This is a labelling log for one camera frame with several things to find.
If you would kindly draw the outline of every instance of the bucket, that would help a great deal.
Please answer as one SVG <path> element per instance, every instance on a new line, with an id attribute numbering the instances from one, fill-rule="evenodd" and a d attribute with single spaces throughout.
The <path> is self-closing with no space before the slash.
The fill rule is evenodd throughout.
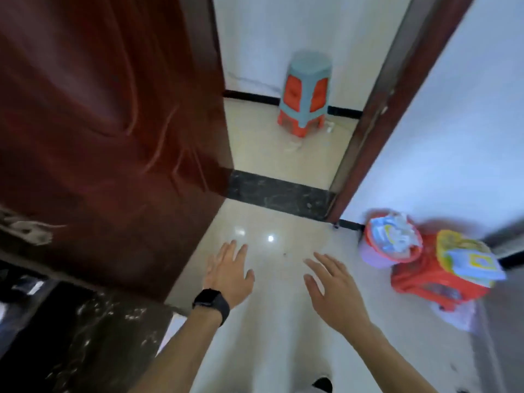
<path id="1" fill-rule="evenodd" d="M 378 214 L 373 216 L 373 218 L 379 218 L 381 216 L 386 216 L 387 214 Z M 422 237 L 418 231 L 418 229 L 415 227 L 415 225 L 408 220 L 408 223 L 413 226 L 413 229 L 415 230 L 416 236 L 419 239 L 419 242 L 422 243 Z M 409 258 L 394 258 L 390 255 L 383 252 L 380 248 L 377 247 L 375 242 L 373 241 L 373 235 L 371 233 L 371 227 L 370 223 L 368 222 L 366 224 L 366 227 L 364 228 L 364 234 L 362 235 L 362 239 L 360 240 L 360 243 L 358 244 L 358 252 L 360 253 L 362 260 L 377 268 L 377 269 L 383 269 L 387 267 L 391 267 L 395 264 L 406 264 L 409 262 L 413 262 L 414 260 L 417 260 L 418 257 L 422 254 L 422 247 L 411 247 L 410 248 L 410 256 Z"/>

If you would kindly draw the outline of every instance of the person's right arm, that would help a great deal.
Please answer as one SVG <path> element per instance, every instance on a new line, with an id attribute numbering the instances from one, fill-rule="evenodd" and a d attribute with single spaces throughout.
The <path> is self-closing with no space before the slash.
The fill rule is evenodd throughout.
<path id="1" fill-rule="evenodd" d="M 305 263 L 324 285 L 324 295 L 315 279 L 305 275 L 313 308 L 355 348 L 382 392 L 437 393 L 371 323 L 362 296 L 345 265 L 329 255 L 316 252 L 314 255 L 320 263 L 311 259 Z"/>

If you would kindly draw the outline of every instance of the forearm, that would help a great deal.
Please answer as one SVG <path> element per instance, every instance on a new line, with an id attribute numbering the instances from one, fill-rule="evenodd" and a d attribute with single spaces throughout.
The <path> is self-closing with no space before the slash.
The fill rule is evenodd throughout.
<path id="1" fill-rule="evenodd" d="M 391 346 L 381 330 L 371 324 L 358 338 L 348 339 L 370 370 L 383 393 L 437 393 Z"/>
<path id="2" fill-rule="evenodd" d="M 187 393 L 222 322 L 214 309 L 196 307 L 130 393 Z"/>

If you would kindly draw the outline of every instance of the person's left arm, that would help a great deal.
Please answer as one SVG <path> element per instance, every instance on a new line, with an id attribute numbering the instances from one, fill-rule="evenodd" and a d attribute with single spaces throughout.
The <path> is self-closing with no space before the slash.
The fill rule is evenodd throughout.
<path id="1" fill-rule="evenodd" d="M 209 258 L 204 278 L 204 289 L 220 291 L 230 309 L 251 294 L 255 282 L 252 270 L 244 277 L 247 245 L 242 246 L 236 258 L 235 248 L 234 240 L 224 243 L 218 255 Z M 221 323 L 218 310 L 195 307 L 129 393 L 188 393 Z"/>

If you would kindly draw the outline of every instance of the hand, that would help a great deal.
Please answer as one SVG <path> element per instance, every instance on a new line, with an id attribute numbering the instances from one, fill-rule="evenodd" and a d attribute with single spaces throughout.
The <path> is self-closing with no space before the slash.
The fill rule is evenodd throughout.
<path id="1" fill-rule="evenodd" d="M 362 296 L 342 262 L 317 252 L 314 255 L 320 263 L 311 259 L 306 259 L 305 263 L 324 285 L 324 295 L 313 276 L 304 275 L 313 309 L 331 328 L 353 343 L 361 333 L 373 329 Z"/>
<path id="2" fill-rule="evenodd" d="M 248 270 L 244 277 L 244 262 L 246 260 L 247 245 L 244 244 L 235 255 L 236 241 L 224 243 L 217 255 L 207 259 L 204 289 L 211 288 L 220 291 L 230 309 L 238 306 L 251 294 L 255 284 L 255 273 Z"/>

